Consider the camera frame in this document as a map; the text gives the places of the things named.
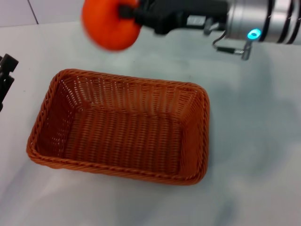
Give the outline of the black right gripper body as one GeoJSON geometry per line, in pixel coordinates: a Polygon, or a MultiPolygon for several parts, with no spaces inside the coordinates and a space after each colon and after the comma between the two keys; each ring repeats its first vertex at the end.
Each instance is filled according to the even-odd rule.
{"type": "Polygon", "coordinates": [[[166,35],[175,29],[225,30],[229,4],[226,0],[141,0],[134,10],[135,22],[166,35]]]}

